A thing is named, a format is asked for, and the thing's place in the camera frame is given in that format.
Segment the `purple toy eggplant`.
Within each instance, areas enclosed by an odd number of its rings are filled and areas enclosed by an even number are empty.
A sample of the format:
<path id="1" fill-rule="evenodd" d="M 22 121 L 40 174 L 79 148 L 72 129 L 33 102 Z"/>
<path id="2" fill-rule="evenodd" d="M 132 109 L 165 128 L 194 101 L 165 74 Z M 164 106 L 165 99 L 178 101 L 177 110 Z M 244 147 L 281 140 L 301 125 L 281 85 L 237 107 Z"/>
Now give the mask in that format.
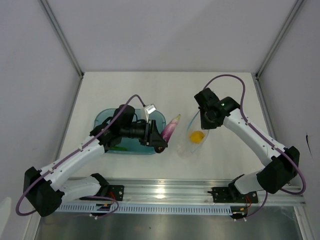
<path id="1" fill-rule="evenodd" d="M 162 139 L 168 144 L 169 140 L 173 134 L 173 132 L 175 131 L 179 121 L 180 121 L 181 115 L 178 114 L 175 118 L 173 118 L 163 129 L 163 131 L 161 132 L 161 137 Z"/>

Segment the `yellow toy orange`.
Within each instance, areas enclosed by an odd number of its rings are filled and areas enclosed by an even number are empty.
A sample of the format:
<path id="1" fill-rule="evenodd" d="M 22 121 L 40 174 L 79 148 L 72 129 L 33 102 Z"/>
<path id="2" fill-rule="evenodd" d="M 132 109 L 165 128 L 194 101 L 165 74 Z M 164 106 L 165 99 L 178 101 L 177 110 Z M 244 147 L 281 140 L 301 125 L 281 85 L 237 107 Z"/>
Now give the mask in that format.
<path id="1" fill-rule="evenodd" d="M 205 138 L 205 134 L 202 131 L 193 131 L 189 136 L 189 140 L 193 144 L 201 144 L 203 139 Z"/>

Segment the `clear zip top bag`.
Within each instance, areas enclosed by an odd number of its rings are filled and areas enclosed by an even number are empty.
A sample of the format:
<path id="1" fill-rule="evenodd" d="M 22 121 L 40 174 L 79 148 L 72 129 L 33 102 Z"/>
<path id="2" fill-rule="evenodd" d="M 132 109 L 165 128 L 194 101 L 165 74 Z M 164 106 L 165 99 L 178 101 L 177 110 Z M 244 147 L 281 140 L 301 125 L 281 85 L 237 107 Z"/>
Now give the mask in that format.
<path id="1" fill-rule="evenodd" d="M 177 154 L 182 158 L 195 155 L 209 135 L 208 129 L 202 129 L 201 113 L 198 110 L 184 127 L 176 145 Z"/>

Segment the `small green toy chili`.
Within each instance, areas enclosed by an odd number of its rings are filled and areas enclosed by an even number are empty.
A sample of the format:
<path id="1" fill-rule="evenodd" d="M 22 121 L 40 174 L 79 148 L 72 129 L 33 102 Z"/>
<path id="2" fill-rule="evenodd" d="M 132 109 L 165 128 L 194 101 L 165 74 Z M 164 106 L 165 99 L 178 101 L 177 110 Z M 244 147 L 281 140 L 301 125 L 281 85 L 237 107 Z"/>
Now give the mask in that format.
<path id="1" fill-rule="evenodd" d="M 121 147 L 121 146 L 114 146 L 110 148 L 111 151 L 119 151 L 119 152 L 125 152 L 127 151 L 127 149 L 125 147 Z"/>

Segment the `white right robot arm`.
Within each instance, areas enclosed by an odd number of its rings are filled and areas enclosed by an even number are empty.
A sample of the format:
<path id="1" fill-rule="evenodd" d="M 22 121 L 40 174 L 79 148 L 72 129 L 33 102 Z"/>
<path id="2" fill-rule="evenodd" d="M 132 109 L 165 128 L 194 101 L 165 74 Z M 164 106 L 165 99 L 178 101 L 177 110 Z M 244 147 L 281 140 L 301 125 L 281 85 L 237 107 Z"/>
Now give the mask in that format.
<path id="1" fill-rule="evenodd" d="M 205 88 L 194 96 L 203 130 L 224 126 L 236 134 L 258 157 L 263 169 L 242 174 L 228 184 L 228 196 L 239 202 L 251 192 L 275 194 L 298 174 L 300 152 L 294 146 L 285 147 L 256 127 L 232 97 L 219 99 Z"/>

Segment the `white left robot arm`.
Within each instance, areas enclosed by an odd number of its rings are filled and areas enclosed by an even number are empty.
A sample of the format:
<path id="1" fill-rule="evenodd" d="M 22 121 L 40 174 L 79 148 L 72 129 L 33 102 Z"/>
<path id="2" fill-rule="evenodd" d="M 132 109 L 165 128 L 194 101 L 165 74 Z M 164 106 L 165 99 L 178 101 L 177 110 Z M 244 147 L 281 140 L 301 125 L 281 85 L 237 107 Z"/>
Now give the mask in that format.
<path id="1" fill-rule="evenodd" d="M 54 213 L 61 204 L 75 199 L 108 196 L 109 183 L 98 173 L 82 180 L 69 178 L 94 158 L 102 156 L 119 145 L 122 139 L 136 139 L 148 148 L 166 148 L 167 142 L 159 133 L 157 121 L 150 116 L 156 111 L 153 104 L 141 110 L 123 104 L 95 125 L 89 136 L 69 155 L 36 169 L 30 167 L 24 173 L 23 197 L 41 217 Z"/>

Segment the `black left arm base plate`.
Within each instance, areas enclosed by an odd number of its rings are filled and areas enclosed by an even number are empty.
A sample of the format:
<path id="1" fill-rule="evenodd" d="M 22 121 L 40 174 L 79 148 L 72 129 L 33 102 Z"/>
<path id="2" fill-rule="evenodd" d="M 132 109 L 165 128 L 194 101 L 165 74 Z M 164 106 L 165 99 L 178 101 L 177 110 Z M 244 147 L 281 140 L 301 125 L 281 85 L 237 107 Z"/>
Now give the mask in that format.
<path id="1" fill-rule="evenodd" d="M 94 196 L 85 196 L 81 197 L 80 200 L 88 200 L 88 201 L 98 201 L 98 200 L 106 200 L 106 198 L 123 201 L 125 193 L 124 185 L 109 185 L 107 190 L 99 191 Z"/>

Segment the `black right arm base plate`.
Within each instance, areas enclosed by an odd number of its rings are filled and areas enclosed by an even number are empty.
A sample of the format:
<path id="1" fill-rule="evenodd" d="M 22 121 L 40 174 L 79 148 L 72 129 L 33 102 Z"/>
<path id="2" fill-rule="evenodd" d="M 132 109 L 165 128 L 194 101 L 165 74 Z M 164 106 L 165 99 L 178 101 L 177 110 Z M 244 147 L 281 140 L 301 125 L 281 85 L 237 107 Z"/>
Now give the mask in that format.
<path id="1" fill-rule="evenodd" d="M 241 194 L 235 187 L 212 187 L 207 193 L 212 196 L 214 203 L 257 204 L 259 202 L 256 191 Z"/>

